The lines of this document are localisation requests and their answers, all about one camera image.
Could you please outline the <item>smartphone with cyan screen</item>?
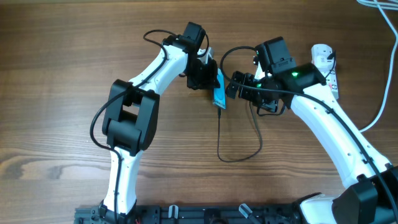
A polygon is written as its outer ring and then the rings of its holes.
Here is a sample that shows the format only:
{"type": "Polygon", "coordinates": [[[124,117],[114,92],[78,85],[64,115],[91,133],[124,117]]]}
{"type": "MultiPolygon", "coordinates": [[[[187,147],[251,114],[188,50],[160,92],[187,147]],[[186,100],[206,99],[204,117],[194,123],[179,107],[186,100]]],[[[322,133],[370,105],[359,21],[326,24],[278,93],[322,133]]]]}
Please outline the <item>smartphone with cyan screen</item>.
{"type": "Polygon", "coordinates": [[[220,69],[218,69],[217,73],[217,81],[219,82],[220,86],[217,88],[215,87],[213,90],[213,104],[218,108],[223,110],[226,109],[226,97],[225,97],[225,85],[224,85],[224,76],[220,69]]]}

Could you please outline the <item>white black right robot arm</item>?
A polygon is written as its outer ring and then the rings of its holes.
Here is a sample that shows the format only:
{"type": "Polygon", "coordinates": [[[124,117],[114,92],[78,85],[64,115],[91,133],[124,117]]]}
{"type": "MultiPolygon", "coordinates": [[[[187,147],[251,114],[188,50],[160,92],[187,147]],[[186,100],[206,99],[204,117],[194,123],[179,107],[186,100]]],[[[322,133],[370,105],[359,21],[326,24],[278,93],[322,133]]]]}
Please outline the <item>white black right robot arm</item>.
{"type": "Polygon", "coordinates": [[[281,37],[254,47],[255,74],[234,72],[226,94],[257,106],[283,102],[313,132],[345,190],[299,200],[303,223],[395,223],[397,167],[378,152],[342,110],[312,63],[297,65],[281,37]]]}

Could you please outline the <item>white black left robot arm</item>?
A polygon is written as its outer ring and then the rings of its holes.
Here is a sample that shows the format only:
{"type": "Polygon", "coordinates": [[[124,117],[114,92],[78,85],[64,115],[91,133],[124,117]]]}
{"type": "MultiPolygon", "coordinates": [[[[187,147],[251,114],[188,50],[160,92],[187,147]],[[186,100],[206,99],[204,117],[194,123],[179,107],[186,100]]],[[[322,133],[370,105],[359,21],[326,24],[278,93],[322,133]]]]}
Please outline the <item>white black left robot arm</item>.
{"type": "Polygon", "coordinates": [[[104,114],[103,148],[111,153],[111,173],[105,199],[99,206],[104,223],[135,223],[136,179],[139,161],[149,148],[157,130],[160,97],[171,82],[185,75],[192,90],[214,90],[220,87],[218,66],[209,47],[202,50],[208,34],[202,26],[189,22],[182,34],[170,32],[158,44],[158,56],[128,82],[117,79],[108,101],[95,114],[90,134],[104,114]]]}

